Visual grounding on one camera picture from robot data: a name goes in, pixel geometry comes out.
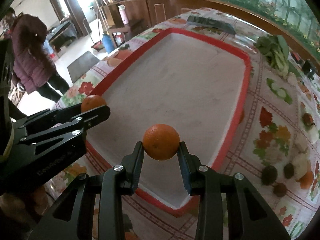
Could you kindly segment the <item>orange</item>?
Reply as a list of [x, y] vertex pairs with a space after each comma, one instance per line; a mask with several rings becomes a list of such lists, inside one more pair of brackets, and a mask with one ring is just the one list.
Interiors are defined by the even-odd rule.
[[89, 95], [82, 101], [80, 109], [81, 112], [84, 113], [103, 105], [107, 105], [104, 98], [99, 95]]
[[300, 188], [303, 190], [308, 190], [313, 183], [313, 172], [308, 171], [302, 178], [300, 179]]
[[150, 158], [164, 161], [171, 159], [177, 153], [180, 136], [169, 125], [155, 124], [146, 130], [142, 143], [144, 151]]

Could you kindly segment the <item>person in purple jacket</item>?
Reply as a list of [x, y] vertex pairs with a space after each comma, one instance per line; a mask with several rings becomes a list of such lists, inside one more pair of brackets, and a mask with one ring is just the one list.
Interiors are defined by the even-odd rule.
[[12, 40], [14, 51], [13, 82], [27, 94], [38, 92], [42, 97], [58, 102], [69, 85], [56, 70], [43, 48], [46, 25], [36, 16], [17, 16], [9, 8], [1, 20], [4, 36]]

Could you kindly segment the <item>dark passion fruit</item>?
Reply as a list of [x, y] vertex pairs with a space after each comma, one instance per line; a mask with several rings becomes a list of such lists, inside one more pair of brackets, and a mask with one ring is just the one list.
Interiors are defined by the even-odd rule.
[[272, 185], [276, 181], [277, 176], [277, 169], [274, 166], [269, 165], [265, 167], [261, 173], [261, 182], [263, 185]]
[[313, 117], [310, 113], [306, 112], [303, 114], [302, 116], [302, 121], [303, 121], [303, 124], [306, 126], [306, 127], [311, 127], [312, 125], [314, 125], [314, 120], [313, 120]]
[[284, 177], [286, 179], [291, 179], [295, 174], [295, 168], [294, 168], [293, 164], [292, 163], [286, 164], [284, 166], [283, 172], [284, 172]]

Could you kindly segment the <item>brownish passion fruit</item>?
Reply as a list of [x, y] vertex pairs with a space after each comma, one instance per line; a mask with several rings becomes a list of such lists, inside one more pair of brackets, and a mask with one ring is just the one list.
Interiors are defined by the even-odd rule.
[[284, 197], [287, 193], [286, 185], [284, 183], [278, 183], [273, 187], [273, 193], [279, 198]]

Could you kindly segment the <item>dark floor mat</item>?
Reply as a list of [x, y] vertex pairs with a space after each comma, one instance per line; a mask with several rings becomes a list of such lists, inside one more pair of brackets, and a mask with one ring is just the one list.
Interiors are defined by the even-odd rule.
[[75, 83], [80, 77], [86, 74], [100, 60], [90, 51], [85, 52], [68, 67], [68, 72], [72, 83]]

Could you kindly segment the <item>floral fruit print tablecloth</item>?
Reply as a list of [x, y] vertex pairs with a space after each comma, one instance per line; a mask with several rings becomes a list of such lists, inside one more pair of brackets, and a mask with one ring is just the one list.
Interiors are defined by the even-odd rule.
[[[272, 207], [292, 239], [319, 239], [319, 139], [309, 141], [302, 116], [308, 112], [319, 130], [319, 77], [309, 80], [292, 57], [289, 61], [300, 72], [297, 85], [291, 86], [270, 67], [255, 48], [261, 36], [271, 35], [255, 25], [211, 8], [190, 10], [135, 36], [122, 48], [127, 53], [157, 36], [161, 30], [179, 28], [219, 39], [246, 51], [251, 59], [251, 75], [244, 110], [233, 141], [220, 168], [224, 174], [242, 172], [251, 180]], [[295, 147], [297, 134], [308, 141], [308, 171], [313, 183], [308, 190], [300, 180], [284, 177], [284, 166], [303, 154]], [[269, 165], [278, 171], [272, 185], [263, 185], [261, 173]], [[284, 183], [287, 193], [277, 197], [273, 187]]]

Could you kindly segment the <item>white yam piece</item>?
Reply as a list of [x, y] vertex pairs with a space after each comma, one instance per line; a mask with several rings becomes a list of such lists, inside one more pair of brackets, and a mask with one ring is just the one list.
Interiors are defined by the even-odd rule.
[[315, 124], [312, 124], [308, 130], [309, 141], [315, 144], [319, 139], [319, 130]]
[[307, 154], [298, 154], [291, 163], [294, 168], [294, 178], [299, 181], [308, 171], [308, 156]]
[[299, 152], [307, 153], [308, 151], [308, 141], [302, 133], [296, 135], [294, 140], [295, 147], [299, 150]]

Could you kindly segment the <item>blue water jug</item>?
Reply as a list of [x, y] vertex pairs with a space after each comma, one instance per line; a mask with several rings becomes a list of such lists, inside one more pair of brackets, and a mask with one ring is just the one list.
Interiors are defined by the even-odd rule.
[[112, 42], [112, 39], [107, 33], [103, 33], [101, 41], [108, 54], [115, 50], [115, 46]]

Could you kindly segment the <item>red rimmed white tray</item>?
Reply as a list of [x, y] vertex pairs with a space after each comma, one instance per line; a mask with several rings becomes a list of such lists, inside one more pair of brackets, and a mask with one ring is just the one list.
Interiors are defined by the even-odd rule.
[[97, 86], [111, 110], [87, 134], [87, 148], [110, 167], [132, 153], [154, 124], [178, 132], [188, 151], [218, 170], [236, 132], [251, 62], [212, 37], [169, 28], [134, 49]]

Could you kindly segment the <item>pink thermos bottle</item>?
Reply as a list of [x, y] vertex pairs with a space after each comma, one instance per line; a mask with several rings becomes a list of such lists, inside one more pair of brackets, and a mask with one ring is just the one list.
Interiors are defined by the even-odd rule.
[[129, 23], [129, 20], [127, 18], [127, 14], [126, 14], [126, 11], [125, 11], [125, 5], [119, 5], [118, 6], [118, 9], [119, 9], [119, 13], [120, 13], [120, 17], [121, 17], [121, 20], [123, 22], [123, 24], [128, 24]]

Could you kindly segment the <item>small white round piece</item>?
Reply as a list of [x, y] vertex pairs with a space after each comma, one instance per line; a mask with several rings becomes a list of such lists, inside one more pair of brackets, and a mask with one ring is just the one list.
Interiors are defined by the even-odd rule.
[[296, 78], [296, 75], [293, 72], [289, 72], [288, 77], [287, 77], [287, 82], [291, 86], [296, 86], [297, 85], [297, 78]]

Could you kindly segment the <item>black pot on table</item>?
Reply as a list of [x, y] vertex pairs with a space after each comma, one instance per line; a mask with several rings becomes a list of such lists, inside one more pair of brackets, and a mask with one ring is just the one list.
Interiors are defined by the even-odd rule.
[[316, 73], [316, 67], [309, 59], [307, 59], [302, 65], [302, 72], [308, 79], [313, 80]]

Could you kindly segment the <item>green leafy bok choy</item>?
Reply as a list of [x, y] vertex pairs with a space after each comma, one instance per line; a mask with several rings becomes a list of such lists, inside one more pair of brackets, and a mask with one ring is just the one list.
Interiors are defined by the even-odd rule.
[[253, 43], [255, 48], [265, 57], [266, 61], [276, 73], [287, 79], [289, 73], [301, 77], [297, 68], [289, 61], [289, 46], [281, 35], [261, 36]]

